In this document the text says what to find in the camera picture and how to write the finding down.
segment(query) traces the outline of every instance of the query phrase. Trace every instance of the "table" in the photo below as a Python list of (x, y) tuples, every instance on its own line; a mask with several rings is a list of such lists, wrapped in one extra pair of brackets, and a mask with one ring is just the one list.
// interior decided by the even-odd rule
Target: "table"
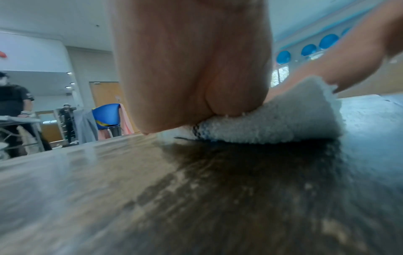
[(32, 144), (27, 144), (27, 145), (21, 145), (17, 147), (8, 147), (8, 149), (13, 149), (13, 148), (18, 148), (18, 147), (25, 147), (25, 146), (30, 146), (30, 145), (38, 145), (39, 151), (44, 152), (45, 149), (43, 148), (43, 144), (41, 142), (41, 137), (39, 135), (38, 128), (36, 126), (37, 123), (40, 123), (41, 120), (38, 118), (19, 118), (19, 117), (11, 117), (11, 116), (0, 116), (0, 127), (5, 127), (5, 126), (18, 126), (22, 124), (29, 124), (32, 126), (32, 129), (35, 134), (35, 139), (36, 143)]
[(128, 136), (0, 165), (0, 253), (403, 254), (403, 107), (343, 100), (338, 140)]

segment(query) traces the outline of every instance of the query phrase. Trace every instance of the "white towel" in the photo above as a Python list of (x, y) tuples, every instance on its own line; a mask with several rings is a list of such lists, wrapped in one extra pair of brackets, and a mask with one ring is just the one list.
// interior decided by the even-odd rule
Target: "white towel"
[(344, 131), (341, 102), (333, 94), (336, 88), (309, 77), (243, 116), (214, 116), (193, 127), (174, 129), (174, 135), (249, 144), (335, 139)]

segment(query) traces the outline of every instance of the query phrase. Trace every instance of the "doorway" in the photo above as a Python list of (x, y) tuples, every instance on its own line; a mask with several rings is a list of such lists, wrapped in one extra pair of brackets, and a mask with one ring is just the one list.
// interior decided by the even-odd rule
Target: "doorway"
[(99, 107), (107, 104), (122, 104), (124, 105), (127, 115), (129, 116), (131, 125), (133, 126), (134, 132), (140, 132), (131, 117), (126, 98), (120, 87), (119, 82), (90, 82), (92, 96), (94, 98), (95, 106)]

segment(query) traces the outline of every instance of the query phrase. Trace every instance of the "face mask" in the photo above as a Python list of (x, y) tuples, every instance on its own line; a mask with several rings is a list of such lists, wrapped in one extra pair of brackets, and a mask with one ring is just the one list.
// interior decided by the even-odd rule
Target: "face mask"
[(0, 79), (0, 86), (5, 86), (7, 85), (7, 77), (3, 77)]

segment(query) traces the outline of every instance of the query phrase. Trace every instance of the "pink garment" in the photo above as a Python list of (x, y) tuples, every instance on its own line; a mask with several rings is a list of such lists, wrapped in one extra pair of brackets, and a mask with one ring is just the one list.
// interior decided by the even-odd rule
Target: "pink garment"
[[(134, 134), (133, 126), (131, 125), (130, 119), (127, 116), (125, 107), (122, 104), (120, 104), (119, 116), (120, 116), (120, 129), (122, 130), (122, 135)], [(110, 138), (110, 135), (107, 129), (98, 130), (98, 141), (105, 140), (108, 138)]]

